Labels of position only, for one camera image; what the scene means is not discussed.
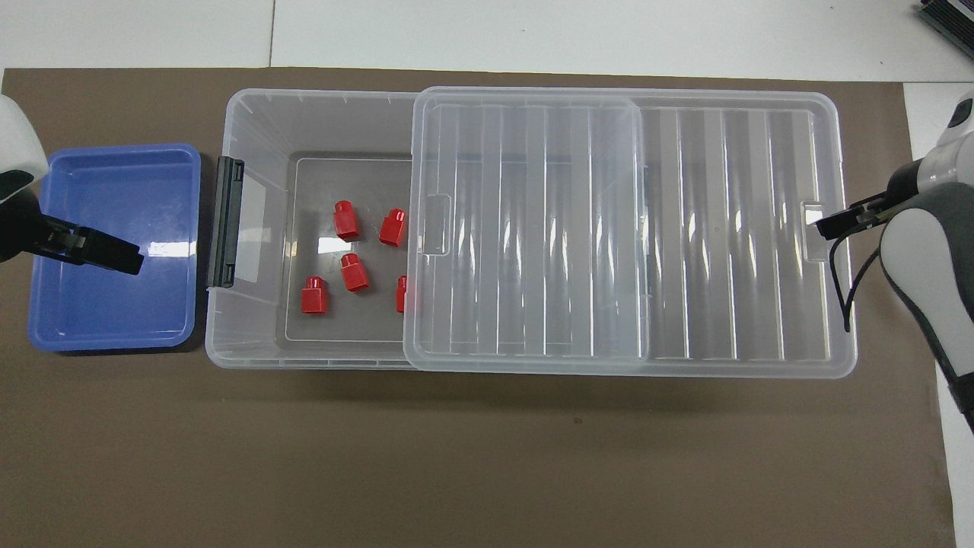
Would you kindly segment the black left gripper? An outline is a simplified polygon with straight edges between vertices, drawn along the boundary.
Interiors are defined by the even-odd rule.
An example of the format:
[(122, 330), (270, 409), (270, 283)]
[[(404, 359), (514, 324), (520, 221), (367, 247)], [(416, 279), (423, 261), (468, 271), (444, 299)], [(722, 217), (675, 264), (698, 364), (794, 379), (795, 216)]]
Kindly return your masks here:
[(31, 253), (60, 263), (86, 263), (131, 276), (142, 271), (142, 249), (134, 243), (42, 215), (37, 195), (29, 190), (33, 181), (34, 176), (28, 171), (2, 173), (3, 263), (20, 253)]

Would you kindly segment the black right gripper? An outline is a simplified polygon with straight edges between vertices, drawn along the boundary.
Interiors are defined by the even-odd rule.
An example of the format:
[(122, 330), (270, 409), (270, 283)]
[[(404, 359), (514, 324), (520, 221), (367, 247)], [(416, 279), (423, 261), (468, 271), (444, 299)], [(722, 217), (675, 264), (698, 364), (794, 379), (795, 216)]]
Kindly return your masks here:
[(888, 218), (897, 214), (905, 201), (918, 194), (920, 170), (921, 161), (912, 161), (899, 167), (888, 180), (886, 192), (853, 202), (850, 208), (815, 222), (819, 235), (826, 241), (834, 241), (842, 234), (862, 226), (869, 228), (875, 221), (888, 221)]

